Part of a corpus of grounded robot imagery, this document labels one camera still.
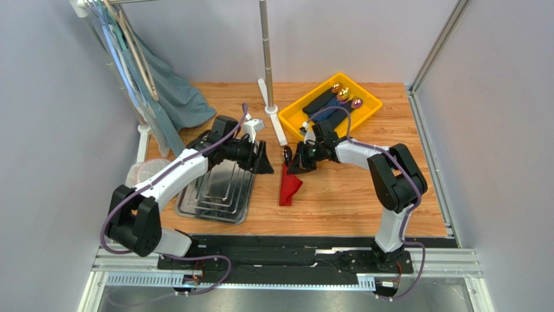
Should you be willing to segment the red paper napkin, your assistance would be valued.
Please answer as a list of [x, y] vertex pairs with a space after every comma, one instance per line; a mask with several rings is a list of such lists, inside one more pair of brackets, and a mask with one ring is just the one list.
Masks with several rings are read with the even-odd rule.
[[287, 173], [288, 168], [288, 165], [283, 163], [280, 180], [279, 206], [292, 206], [293, 196], [303, 185], [303, 181], [296, 175]]

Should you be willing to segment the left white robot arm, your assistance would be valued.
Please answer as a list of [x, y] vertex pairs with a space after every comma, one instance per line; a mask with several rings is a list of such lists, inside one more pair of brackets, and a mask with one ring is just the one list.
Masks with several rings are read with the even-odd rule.
[[160, 172], [134, 187], [120, 185], [114, 190], [101, 240], [110, 238], [119, 243], [125, 247], [125, 254], [185, 256], [192, 237], [163, 228], [161, 211], [187, 185], [223, 161], [235, 162], [253, 174], [273, 174], [266, 143], [256, 140], [264, 126], [260, 119], [217, 116], [209, 130], [191, 141]]

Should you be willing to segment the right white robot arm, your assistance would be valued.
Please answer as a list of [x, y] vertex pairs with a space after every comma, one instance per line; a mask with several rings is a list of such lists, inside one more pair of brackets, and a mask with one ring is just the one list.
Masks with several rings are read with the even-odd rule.
[[371, 174], [376, 196], [383, 206], [370, 261], [377, 270], [394, 267], [406, 244], [412, 211], [428, 190], [426, 179], [404, 144], [381, 147], [339, 136], [330, 122], [313, 126], [312, 134], [297, 145], [288, 174], [305, 174], [321, 161], [352, 164]]

